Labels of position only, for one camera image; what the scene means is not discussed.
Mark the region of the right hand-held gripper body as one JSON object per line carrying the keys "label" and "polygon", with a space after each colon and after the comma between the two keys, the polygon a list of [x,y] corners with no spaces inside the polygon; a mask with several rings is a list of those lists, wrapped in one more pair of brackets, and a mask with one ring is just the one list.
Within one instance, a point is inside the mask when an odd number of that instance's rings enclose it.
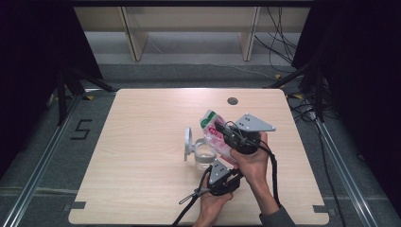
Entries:
{"label": "right hand-held gripper body", "polygon": [[245,113],[236,122],[227,122],[222,126],[224,142],[242,154],[257,152],[261,131],[276,131],[276,128],[250,113]]}

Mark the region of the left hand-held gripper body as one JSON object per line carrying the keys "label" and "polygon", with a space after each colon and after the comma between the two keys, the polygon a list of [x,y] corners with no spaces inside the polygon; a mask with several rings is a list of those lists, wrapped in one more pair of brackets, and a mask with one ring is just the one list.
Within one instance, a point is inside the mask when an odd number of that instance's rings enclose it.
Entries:
{"label": "left hand-held gripper body", "polygon": [[207,188],[214,196],[232,193],[240,187],[242,177],[243,174],[239,169],[230,169],[221,161],[215,160],[211,164]]}

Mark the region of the pink and white plastic bag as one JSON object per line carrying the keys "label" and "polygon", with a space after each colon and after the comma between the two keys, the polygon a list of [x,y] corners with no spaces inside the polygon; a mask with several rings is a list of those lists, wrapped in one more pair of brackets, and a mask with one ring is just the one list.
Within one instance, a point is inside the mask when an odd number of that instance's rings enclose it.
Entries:
{"label": "pink and white plastic bag", "polygon": [[208,110],[200,120],[205,142],[215,154],[219,154],[223,160],[235,165],[236,160],[231,156],[231,148],[224,142],[223,134],[218,131],[217,126],[224,127],[225,120],[214,111]]}

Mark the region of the clear jar with grey lid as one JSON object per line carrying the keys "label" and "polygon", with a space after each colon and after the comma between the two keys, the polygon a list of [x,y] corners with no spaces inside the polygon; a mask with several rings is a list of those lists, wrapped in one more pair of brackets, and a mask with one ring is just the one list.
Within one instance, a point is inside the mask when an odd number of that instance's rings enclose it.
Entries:
{"label": "clear jar with grey lid", "polygon": [[185,129],[184,133],[184,160],[193,154],[195,167],[198,170],[205,170],[217,158],[217,155],[211,150],[210,146],[205,142],[204,138],[193,141],[192,130],[190,127]]}

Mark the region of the person's left hand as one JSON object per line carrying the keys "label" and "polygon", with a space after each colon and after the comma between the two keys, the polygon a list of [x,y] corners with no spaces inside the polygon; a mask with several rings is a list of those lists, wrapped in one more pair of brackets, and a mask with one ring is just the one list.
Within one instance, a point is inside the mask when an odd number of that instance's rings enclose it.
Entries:
{"label": "person's left hand", "polygon": [[233,197],[232,193],[222,196],[214,196],[210,192],[203,193],[200,196],[200,214],[197,219],[218,220],[223,206]]}

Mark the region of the person's right hand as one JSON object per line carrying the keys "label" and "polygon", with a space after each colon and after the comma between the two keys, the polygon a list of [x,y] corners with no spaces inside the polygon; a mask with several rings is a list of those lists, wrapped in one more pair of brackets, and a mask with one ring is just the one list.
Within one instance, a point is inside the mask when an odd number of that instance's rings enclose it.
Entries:
{"label": "person's right hand", "polygon": [[259,148],[253,154],[242,154],[235,149],[230,150],[231,156],[236,160],[235,167],[238,168],[250,187],[267,185],[267,167],[269,155]]}

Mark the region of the black metal stand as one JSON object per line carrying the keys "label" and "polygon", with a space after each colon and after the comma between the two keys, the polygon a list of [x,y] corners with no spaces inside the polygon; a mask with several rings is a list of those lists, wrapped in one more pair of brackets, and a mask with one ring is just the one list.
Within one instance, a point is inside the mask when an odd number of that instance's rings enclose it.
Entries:
{"label": "black metal stand", "polygon": [[96,85],[100,89],[107,92],[116,92],[116,89],[100,79],[91,77],[90,75],[84,73],[77,68],[63,67],[57,74],[57,91],[59,98],[59,123],[60,126],[67,117],[67,104],[65,88],[68,88],[73,96],[81,96],[85,93],[85,90],[80,83],[81,80],[89,81],[90,83]]}
{"label": "black metal stand", "polygon": [[302,93],[314,92],[315,103],[314,110],[317,118],[323,121],[323,71],[319,63],[309,62],[290,73],[284,79],[279,79],[277,82],[269,86],[269,89],[280,88],[294,79],[302,76],[299,89]]}

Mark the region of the black curtain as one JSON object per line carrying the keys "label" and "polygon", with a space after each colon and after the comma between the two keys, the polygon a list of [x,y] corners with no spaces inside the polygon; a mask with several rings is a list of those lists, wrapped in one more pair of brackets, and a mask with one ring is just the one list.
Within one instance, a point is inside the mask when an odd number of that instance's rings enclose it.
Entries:
{"label": "black curtain", "polygon": [[329,34],[323,75],[334,105],[401,215],[401,0],[314,0],[293,65]]}
{"label": "black curtain", "polygon": [[101,77],[75,9],[0,0],[0,179],[33,132],[63,67]]}

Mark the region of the grey table bracket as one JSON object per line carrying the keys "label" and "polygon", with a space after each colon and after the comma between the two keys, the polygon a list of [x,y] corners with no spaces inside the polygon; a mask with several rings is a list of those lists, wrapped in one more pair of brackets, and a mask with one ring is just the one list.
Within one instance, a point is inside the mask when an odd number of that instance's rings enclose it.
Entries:
{"label": "grey table bracket", "polygon": [[86,201],[74,201],[70,204],[65,204],[62,208],[62,211],[70,211],[71,209],[84,209],[86,205]]}
{"label": "grey table bracket", "polygon": [[337,214],[335,209],[327,208],[325,205],[314,205],[313,210],[318,214],[328,214],[329,216],[335,216]]}

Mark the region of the metal floor rail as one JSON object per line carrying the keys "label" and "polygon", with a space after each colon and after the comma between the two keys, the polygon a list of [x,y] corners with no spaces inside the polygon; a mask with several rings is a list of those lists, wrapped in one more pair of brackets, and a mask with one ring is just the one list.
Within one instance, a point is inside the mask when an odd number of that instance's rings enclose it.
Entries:
{"label": "metal floor rail", "polygon": [[322,139],[327,146],[334,168],[339,174],[344,189],[346,190],[350,201],[354,205],[361,223],[364,227],[378,227],[378,222],[372,212],[372,209],[359,190],[327,127],[320,120],[317,120],[316,124],[322,134]]}
{"label": "metal floor rail", "polygon": [[49,139],[46,147],[32,170],[26,184],[18,192],[18,197],[15,203],[9,209],[5,220],[0,224],[0,227],[17,227],[28,208],[35,191],[42,180],[44,173],[47,170],[55,152],[57,151],[62,137],[65,135],[66,129],[70,123],[71,117],[81,101],[80,96],[74,96],[67,108],[66,117],[54,129],[51,138]]}

